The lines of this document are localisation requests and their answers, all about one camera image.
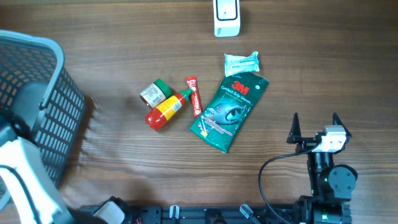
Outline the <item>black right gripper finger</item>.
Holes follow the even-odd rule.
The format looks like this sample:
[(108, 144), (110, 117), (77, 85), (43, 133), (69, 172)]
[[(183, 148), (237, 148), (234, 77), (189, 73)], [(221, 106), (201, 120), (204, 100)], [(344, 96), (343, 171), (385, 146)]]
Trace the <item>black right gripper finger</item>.
[(337, 113), (333, 113), (333, 124), (342, 126), (344, 128), (345, 132), (346, 132), (346, 137), (348, 139), (352, 138), (352, 134), (348, 131), (346, 126), (342, 123), (342, 121), (340, 120), (340, 118), (339, 118)]
[(286, 143), (287, 144), (297, 144), (300, 142), (302, 142), (302, 134), (301, 134), (301, 129), (300, 129), (299, 116), (298, 116), (298, 113), (294, 113), (294, 117), (292, 120), (292, 126), (291, 126), (290, 132), (288, 134)]

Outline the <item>red Nescafe coffee stick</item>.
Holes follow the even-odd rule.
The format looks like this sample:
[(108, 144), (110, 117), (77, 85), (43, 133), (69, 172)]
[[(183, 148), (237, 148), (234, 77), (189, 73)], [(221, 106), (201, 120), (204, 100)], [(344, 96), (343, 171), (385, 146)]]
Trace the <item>red Nescafe coffee stick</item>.
[(192, 93), (190, 94), (190, 99), (193, 107), (193, 115), (195, 118), (197, 118), (199, 117), (199, 115), (201, 115), (203, 111), (201, 106), (200, 94), (198, 91), (197, 77), (196, 76), (187, 77), (186, 82), (189, 89), (192, 90)]

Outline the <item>red sauce bottle green cap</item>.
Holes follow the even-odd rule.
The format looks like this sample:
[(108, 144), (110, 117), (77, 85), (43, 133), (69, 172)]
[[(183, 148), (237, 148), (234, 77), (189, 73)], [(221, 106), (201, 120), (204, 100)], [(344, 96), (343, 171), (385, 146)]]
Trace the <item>red sauce bottle green cap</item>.
[(153, 130), (159, 130), (172, 116), (190, 99), (192, 89), (179, 91), (167, 98), (161, 104), (152, 109), (145, 116), (145, 121)]

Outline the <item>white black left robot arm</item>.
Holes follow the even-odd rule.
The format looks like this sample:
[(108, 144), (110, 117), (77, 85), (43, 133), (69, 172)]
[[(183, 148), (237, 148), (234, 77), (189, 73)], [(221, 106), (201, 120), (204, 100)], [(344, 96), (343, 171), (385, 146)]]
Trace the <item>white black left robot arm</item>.
[(12, 199), (21, 223), (131, 222), (128, 208), (114, 197), (92, 215), (70, 208), (49, 178), (29, 127), (5, 112), (1, 113), (1, 178), (7, 187), (1, 205)]

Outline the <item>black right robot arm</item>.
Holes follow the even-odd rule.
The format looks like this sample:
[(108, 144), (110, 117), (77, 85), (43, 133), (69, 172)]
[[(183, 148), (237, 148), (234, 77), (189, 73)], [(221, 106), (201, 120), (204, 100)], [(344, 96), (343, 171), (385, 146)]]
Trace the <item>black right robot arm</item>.
[(336, 113), (333, 124), (326, 125), (313, 138), (304, 138), (299, 116), (294, 114), (287, 137), (296, 144), (295, 152), (307, 155), (311, 196), (300, 196), (293, 206), (293, 223), (350, 224), (353, 222), (348, 202), (356, 187), (358, 173), (346, 164), (336, 165), (333, 156), (345, 150), (351, 133)]

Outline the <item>green 3M gloves pack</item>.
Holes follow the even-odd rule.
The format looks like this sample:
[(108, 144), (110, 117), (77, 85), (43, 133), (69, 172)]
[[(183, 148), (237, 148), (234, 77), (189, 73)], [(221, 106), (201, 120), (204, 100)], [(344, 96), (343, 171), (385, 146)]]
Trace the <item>green 3M gloves pack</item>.
[(224, 77), (190, 130), (207, 144), (227, 153), (268, 84), (264, 77), (248, 72)]

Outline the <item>small jar green lid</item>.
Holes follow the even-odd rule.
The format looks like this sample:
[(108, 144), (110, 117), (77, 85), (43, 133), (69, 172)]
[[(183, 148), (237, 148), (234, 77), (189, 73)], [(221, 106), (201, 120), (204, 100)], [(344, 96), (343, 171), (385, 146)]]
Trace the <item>small jar green lid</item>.
[(154, 108), (167, 98), (172, 96), (169, 86), (161, 79), (151, 83), (145, 90), (140, 92), (141, 100), (149, 107)]

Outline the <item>light green tissue pack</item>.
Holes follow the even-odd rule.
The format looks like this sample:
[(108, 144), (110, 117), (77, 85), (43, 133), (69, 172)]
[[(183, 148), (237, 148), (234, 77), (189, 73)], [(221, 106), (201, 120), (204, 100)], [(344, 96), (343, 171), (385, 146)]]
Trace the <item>light green tissue pack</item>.
[(251, 55), (244, 57), (238, 55), (224, 55), (224, 75), (229, 77), (239, 73), (258, 72), (259, 60), (258, 51), (254, 51)]

